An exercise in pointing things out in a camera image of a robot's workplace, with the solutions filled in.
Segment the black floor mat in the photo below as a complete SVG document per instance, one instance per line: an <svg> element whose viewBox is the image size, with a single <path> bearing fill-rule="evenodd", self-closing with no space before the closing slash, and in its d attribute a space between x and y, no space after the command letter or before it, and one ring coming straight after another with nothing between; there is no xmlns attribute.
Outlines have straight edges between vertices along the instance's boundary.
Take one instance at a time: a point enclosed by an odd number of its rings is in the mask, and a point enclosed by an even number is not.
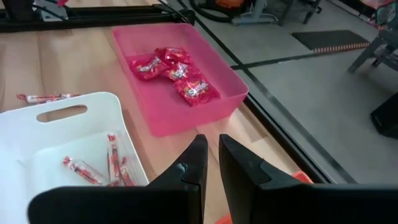
<svg viewBox="0 0 398 224"><path fill-rule="evenodd" d="M369 41L350 30L295 32L292 36L315 53L355 50L369 45Z"/></svg>

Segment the white plastic bin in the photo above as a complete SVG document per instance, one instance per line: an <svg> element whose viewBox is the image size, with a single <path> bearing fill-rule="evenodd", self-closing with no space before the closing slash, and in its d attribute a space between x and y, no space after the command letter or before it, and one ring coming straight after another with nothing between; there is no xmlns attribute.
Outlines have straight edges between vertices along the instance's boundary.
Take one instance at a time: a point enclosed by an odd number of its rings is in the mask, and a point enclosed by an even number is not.
<svg viewBox="0 0 398 224"><path fill-rule="evenodd" d="M84 105L85 113L43 123L37 116ZM138 185L148 180L112 93L28 106L0 114L0 223L28 223L27 206L37 194L61 186L91 185L63 166L65 156L82 159L108 176L108 133L118 137L119 156L127 156Z"/></svg>

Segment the gray floor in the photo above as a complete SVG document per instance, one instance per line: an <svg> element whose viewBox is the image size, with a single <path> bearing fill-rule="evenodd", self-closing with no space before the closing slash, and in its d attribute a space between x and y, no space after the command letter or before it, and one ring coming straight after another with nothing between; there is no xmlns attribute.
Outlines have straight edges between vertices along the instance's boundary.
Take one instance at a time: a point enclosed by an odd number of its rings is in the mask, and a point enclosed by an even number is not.
<svg viewBox="0 0 398 224"><path fill-rule="evenodd" d="M358 73L346 73L358 54L251 71L356 181L398 183L398 140L379 135L369 119L372 110L398 91L398 76L385 66L372 69L370 61Z"/></svg>
<svg viewBox="0 0 398 224"><path fill-rule="evenodd" d="M179 8L176 0L169 1ZM290 33L348 29L372 40L377 30L327 1L323 11L307 25L303 14L292 14L285 26L257 24L233 26L199 18L243 63L271 60L311 51ZM199 31L230 64L234 62L200 26ZM254 79L237 73L249 85L251 94L276 121L309 153L336 182L346 182L303 135L297 123L360 183L398 184L398 141L379 135L369 113L398 91L395 71L371 60L354 75L346 73L361 50L251 68Z"/></svg>

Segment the red striped candy wrapper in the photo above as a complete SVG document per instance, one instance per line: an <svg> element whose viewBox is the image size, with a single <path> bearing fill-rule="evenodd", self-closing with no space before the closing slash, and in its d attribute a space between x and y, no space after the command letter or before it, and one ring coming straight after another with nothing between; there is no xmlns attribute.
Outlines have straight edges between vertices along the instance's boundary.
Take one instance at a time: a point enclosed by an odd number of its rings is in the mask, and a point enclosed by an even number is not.
<svg viewBox="0 0 398 224"><path fill-rule="evenodd" d="M74 96L79 96L79 94L58 94L48 96L18 94L17 98L25 101L26 103L48 103L51 101L63 100Z"/></svg>
<svg viewBox="0 0 398 224"><path fill-rule="evenodd" d="M111 183L119 185L120 182L120 167L119 167L119 152L116 135L108 134L108 170Z"/></svg>
<svg viewBox="0 0 398 224"><path fill-rule="evenodd" d="M67 156L63 159L62 163L92 184L101 186L107 186L109 184L108 180L102 174L83 160L74 160Z"/></svg>
<svg viewBox="0 0 398 224"><path fill-rule="evenodd" d="M135 186L136 183L133 181L132 169L127 163L127 158L122 158L122 163L120 164L120 174L122 175L122 180L126 186Z"/></svg>

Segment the candy wrapper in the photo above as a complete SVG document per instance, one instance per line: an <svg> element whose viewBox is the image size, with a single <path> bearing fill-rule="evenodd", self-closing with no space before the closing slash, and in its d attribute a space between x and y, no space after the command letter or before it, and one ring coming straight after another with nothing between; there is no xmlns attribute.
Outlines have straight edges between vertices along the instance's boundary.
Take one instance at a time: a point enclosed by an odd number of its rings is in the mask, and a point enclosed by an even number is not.
<svg viewBox="0 0 398 224"><path fill-rule="evenodd" d="M156 56L150 59L133 60L131 62L131 70L141 80L150 80L160 75L168 67L166 63Z"/></svg>
<svg viewBox="0 0 398 224"><path fill-rule="evenodd" d="M63 100L74 96L79 96L79 94L59 94L48 96L18 94L17 98L25 101L26 103L48 103L51 101Z"/></svg>
<svg viewBox="0 0 398 224"><path fill-rule="evenodd" d="M57 5L58 6L64 6L67 2L68 2L68 0L58 0Z"/></svg>
<svg viewBox="0 0 398 224"><path fill-rule="evenodd" d="M82 160L74 160L67 156L62 163L92 184L101 186L107 186L109 184L104 176Z"/></svg>
<svg viewBox="0 0 398 224"><path fill-rule="evenodd" d="M163 74L169 79L175 81L181 78L187 78L196 74L200 74L200 71L193 65L177 62L175 65L172 65L170 68L166 69Z"/></svg>
<svg viewBox="0 0 398 224"><path fill-rule="evenodd" d="M220 96L202 75L179 79L174 83L174 87L191 106L207 103L212 98Z"/></svg>
<svg viewBox="0 0 398 224"><path fill-rule="evenodd" d="M119 167L119 152L116 136L114 134L108 135L108 170L109 179L113 185L119 185L120 182L120 167Z"/></svg>
<svg viewBox="0 0 398 224"><path fill-rule="evenodd" d="M132 179L132 169L128 166L126 157L123 157L122 163L120 163L120 173L125 186L135 186L135 183Z"/></svg>
<svg viewBox="0 0 398 224"><path fill-rule="evenodd" d="M191 56L182 48L176 47L165 47L158 48L155 53L162 59L167 65L174 65L177 62L191 64Z"/></svg>

